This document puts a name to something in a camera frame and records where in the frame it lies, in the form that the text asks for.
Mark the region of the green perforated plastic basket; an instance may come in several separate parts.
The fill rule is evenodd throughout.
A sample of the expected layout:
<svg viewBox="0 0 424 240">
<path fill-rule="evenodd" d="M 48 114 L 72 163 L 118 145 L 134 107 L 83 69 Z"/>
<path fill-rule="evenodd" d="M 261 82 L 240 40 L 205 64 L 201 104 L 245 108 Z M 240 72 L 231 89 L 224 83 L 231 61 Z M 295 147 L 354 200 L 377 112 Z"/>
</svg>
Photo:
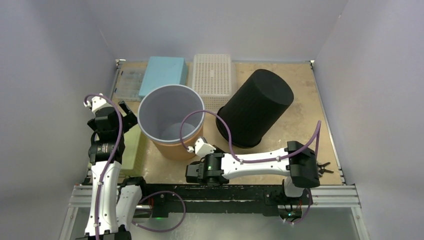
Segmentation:
<svg viewBox="0 0 424 240">
<path fill-rule="evenodd" d="M 138 125 L 124 134 L 125 150 L 122 155 L 121 177 L 140 177 L 144 165 L 147 137 Z"/>
</svg>

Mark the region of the orange bucket black rim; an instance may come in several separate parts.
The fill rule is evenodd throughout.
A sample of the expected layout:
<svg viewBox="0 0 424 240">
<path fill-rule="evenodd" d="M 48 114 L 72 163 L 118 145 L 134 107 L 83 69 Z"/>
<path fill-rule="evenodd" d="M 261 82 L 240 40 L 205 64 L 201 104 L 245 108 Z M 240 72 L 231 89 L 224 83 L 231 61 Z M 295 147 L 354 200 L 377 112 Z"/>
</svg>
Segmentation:
<svg viewBox="0 0 424 240">
<path fill-rule="evenodd" d="M 192 136 L 183 138 L 184 144 L 193 146 L 197 138 L 203 134 L 203 127 L 200 127 Z M 188 152 L 181 142 L 178 140 L 177 143 L 161 143 L 152 140 L 158 151 L 168 160 L 185 161 L 195 157 L 195 153 Z"/>
</svg>

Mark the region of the grey plastic bucket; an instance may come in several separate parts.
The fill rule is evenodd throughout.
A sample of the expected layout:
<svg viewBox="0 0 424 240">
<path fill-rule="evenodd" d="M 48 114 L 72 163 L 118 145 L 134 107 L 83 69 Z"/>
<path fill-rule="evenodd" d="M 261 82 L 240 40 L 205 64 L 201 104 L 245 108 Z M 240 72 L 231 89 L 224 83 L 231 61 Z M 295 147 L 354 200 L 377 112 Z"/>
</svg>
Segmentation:
<svg viewBox="0 0 424 240">
<path fill-rule="evenodd" d="M 175 144 L 192 137 L 203 126 L 205 104 L 200 95 L 188 86 L 170 84 L 154 89 L 141 101 L 138 125 L 150 140 Z"/>
</svg>

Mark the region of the blue perforated plastic basket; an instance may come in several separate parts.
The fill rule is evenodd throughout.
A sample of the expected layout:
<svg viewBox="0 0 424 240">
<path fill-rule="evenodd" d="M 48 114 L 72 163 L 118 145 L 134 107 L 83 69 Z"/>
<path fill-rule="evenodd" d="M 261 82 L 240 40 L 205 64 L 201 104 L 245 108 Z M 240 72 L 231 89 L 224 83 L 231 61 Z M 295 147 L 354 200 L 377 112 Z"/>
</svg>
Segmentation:
<svg viewBox="0 0 424 240">
<path fill-rule="evenodd" d="M 138 96 L 142 99 L 165 85 L 185 85 L 188 66 L 183 57 L 151 56 L 141 82 Z"/>
</svg>

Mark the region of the black plastic bucket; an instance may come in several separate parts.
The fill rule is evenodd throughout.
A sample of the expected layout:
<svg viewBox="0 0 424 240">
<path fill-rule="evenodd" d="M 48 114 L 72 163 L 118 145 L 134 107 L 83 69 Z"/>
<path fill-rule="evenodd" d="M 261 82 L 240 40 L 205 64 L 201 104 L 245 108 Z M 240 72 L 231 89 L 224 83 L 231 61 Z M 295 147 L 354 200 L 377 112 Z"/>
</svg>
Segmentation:
<svg viewBox="0 0 424 240">
<path fill-rule="evenodd" d="M 257 69 L 217 115 L 230 130 L 231 144 L 249 149 L 261 142 L 293 101 L 294 93 L 283 78 L 270 70 Z"/>
</svg>

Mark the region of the white perforated plastic basket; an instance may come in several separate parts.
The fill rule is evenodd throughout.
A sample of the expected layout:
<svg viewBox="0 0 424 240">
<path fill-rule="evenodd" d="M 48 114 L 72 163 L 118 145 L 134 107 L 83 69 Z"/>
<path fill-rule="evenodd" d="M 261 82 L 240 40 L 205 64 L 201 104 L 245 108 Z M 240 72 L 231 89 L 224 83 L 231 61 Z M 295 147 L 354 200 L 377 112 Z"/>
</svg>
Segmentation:
<svg viewBox="0 0 424 240">
<path fill-rule="evenodd" d="M 237 77 L 229 54 L 196 54 L 192 62 L 191 88 L 206 110 L 218 112 L 236 93 Z"/>
</svg>

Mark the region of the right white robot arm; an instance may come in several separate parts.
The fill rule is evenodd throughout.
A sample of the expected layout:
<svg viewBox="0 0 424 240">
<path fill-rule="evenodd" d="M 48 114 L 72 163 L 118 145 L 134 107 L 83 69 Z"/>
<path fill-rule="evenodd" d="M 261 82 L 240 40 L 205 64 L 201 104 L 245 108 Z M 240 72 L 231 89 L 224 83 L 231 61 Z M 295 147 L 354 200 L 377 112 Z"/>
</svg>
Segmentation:
<svg viewBox="0 0 424 240">
<path fill-rule="evenodd" d="M 245 176 L 285 176 L 280 196 L 288 204 L 298 200 L 304 189 L 321 185 L 316 152 L 298 141 L 288 141 L 285 148 L 274 151 L 232 155 L 200 138 L 189 150 L 200 160 L 186 166 L 187 183 L 218 187 Z"/>
</svg>

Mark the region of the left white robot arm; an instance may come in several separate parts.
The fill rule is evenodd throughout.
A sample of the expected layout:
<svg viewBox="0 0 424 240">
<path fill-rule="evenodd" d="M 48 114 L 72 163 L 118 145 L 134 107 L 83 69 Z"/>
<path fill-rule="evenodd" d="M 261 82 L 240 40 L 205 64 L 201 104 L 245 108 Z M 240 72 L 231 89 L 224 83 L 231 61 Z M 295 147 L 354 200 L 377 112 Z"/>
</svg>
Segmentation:
<svg viewBox="0 0 424 240">
<path fill-rule="evenodd" d="M 146 203 L 149 191 L 142 177 L 132 177 L 118 184 L 125 150 L 124 134 L 138 121 L 124 101 L 93 96 L 84 103 L 94 118 L 88 121 L 93 130 L 88 150 L 92 174 L 92 196 L 83 240 L 130 240 L 129 231 L 137 205 Z"/>
</svg>

